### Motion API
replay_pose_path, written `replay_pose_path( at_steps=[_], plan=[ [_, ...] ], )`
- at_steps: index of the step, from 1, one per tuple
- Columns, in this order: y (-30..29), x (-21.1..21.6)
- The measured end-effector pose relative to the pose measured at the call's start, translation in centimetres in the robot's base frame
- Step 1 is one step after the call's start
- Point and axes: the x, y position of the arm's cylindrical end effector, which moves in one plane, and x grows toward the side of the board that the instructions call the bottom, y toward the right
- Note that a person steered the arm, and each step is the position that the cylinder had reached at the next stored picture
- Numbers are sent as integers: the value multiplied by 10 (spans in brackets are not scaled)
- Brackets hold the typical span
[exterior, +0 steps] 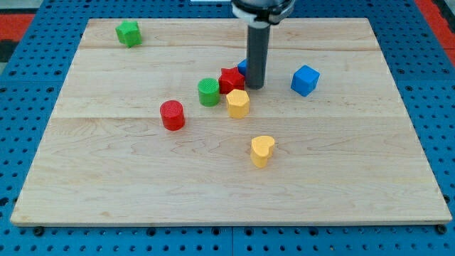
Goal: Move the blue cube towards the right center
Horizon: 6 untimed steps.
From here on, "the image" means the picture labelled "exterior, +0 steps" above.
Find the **black white robot arm flange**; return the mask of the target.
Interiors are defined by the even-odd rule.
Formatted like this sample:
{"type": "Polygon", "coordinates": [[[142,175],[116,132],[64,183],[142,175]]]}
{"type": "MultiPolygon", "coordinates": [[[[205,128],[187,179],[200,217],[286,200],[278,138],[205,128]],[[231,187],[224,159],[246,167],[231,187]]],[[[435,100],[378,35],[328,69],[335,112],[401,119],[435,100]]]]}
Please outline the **black white robot arm flange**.
{"type": "Polygon", "coordinates": [[[296,0],[232,0],[232,13],[251,26],[277,25],[290,16],[296,0]]]}

